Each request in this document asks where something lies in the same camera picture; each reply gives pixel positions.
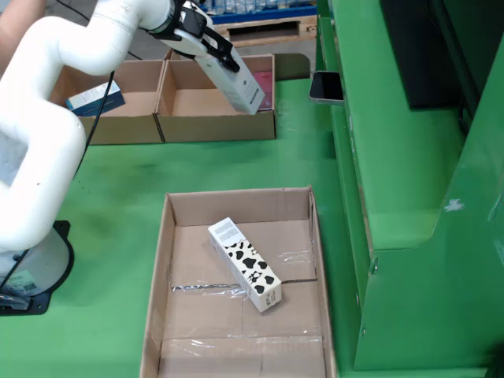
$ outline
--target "phone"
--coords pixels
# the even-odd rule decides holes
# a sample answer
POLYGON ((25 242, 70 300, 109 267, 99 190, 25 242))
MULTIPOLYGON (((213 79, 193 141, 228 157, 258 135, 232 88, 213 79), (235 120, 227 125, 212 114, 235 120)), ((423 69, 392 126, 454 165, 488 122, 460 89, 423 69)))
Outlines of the phone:
POLYGON ((315 72, 309 89, 309 99, 319 104, 343 105, 343 88, 339 73, 315 72))

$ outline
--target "green table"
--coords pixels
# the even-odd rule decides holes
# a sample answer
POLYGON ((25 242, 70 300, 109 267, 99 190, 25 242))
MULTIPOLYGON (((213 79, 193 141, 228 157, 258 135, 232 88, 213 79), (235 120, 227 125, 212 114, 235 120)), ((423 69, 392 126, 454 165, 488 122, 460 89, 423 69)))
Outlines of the green table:
POLYGON ((308 90, 309 80, 277 84, 277 140, 90 148, 58 216, 72 223, 75 266, 45 315, 0 320, 0 375, 138 376, 166 192, 313 185, 333 313, 345 324, 357 307, 355 291, 335 284, 353 268, 331 117, 308 90))

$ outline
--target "label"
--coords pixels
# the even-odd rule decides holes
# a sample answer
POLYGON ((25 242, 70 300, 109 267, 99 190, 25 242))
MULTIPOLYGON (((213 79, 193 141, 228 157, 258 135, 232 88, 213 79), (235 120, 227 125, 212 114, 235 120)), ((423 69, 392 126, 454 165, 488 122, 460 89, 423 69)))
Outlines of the label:
POLYGON ((9 278, 4 288, 9 293, 25 295, 30 291, 36 290, 37 285, 35 285, 35 281, 33 280, 30 272, 28 270, 23 270, 21 272, 14 273, 9 278))

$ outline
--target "green metal panel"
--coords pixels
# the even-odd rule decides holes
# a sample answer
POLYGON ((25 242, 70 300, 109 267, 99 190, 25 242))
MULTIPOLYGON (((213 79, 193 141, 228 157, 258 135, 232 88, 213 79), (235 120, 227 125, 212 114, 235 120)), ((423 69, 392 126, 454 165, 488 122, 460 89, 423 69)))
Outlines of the green metal panel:
POLYGON ((309 80, 276 89, 276 140, 89 149, 59 214, 75 266, 45 315, 0 320, 0 376, 137 377, 165 192, 310 184, 339 361, 353 361, 361 316, 329 108, 308 101, 309 80))
POLYGON ((432 236, 461 151, 455 111, 410 110, 380 0, 332 3, 373 247, 418 246, 432 236))
POLYGON ((484 365, 504 341, 503 98, 501 43, 433 237, 376 252, 356 369, 484 365))
MULTIPOLYGON (((331 20, 321 17, 318 21, 321 41, 321 55, 324 59, 324 69, 339 71, 340 64, 336 51, 336 39, 331 20)), ((361 306, 368 280, 369 248, 362 223, 362 209, 359 198, 357 178, 355 176, 354 160, 350 148, 350 137, 345 109, 342 106, 332 106, 332 127, 334 131, 335 149, 338 157, 338 170, 343 194, 343 206, 348 223, 350 244, 354 256, 355 275, 358 291, 355 293, 361 306)))
POLYGON ((321 49, 326 71, 339 72, 338 59, 336 58, 335 40, 332 33, 331 18, 321 17, 318 20, 318 31, 321 40, 321 49))

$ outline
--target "cable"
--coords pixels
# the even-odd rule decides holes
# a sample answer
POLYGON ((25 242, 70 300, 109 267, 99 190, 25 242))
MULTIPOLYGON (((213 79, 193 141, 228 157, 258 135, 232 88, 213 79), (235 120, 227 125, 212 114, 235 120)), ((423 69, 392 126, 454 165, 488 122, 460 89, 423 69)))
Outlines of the cable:
POLYGON ((109 96, 110 86, 112 86, 114 71, 110 73, 109 83, 107 84, 107 88, 105 89, 105 94, 103 95, 102 102, 100 103, 100 107, 98 108, 98 112, 96 113, 96 118, 94 119, 93 127, 89 131, 89 135, 87 136, 86 147, 84 148, 84 153, 82 154, 82 158, 80 159, 79 166, 77 167, 76 174, 79 172, 80 165, 82 164, 84 157, 86 156, 87 148, 91 143, 91 139, 93 138, 93 134, 96 131, 96 126, 98 125, 98 121, 100 120, 100 116, 103 112, 103 107, 105 106, 105 102, 107 97, 109 96))
MULTIPOLYGON (((81 16, 84 20, 87 20, 89 21, 89 17, 86 16, 84 13, 80 12, 79 10, 69 6, 68 4, 65 4, 62 0, 56 0, 57 3, 61 4, 62 6, 64 6, 65 8, 68 8, 70 10, 72 10, 73 12, 77 13, 79 16, 81 16)), ((132 57, 135 57, 136 59, 138 59, 139 61, 142 60, 141 57, 139 57, 138 55, 136 54, 133 54, 131 51, 128 51, 128 54, 130 54, 132 57)))
POLYGON ((56 0, 56 2, 59 2, 61 5, 63 5, 65 8, 68 8, 70 10, 72 10, 73 12, 77 13, 79 16, 81 16, 83 19, 85 20, 88 20, 89 21, 89 18, 84 15, 83 13, 81 13, 80 11, 78 11, 77 9, 69 6, 68 4, 65 4, 62 0, 56 0))
POLYGON ((29 250, 26 250, 25 252, 23 252, 21 257, 16 260, 16 264, 14 264, 14 266, 7 273, 6 278, 4 278, 2 283, 0 283, 0 293, 2 293, 3 287, 7 284, 7 281, 9 281, 9 278, 13 275, 13 273, 16 271, 19 264, 23 261, 24 257, 28 254, 28 251, 29 250))

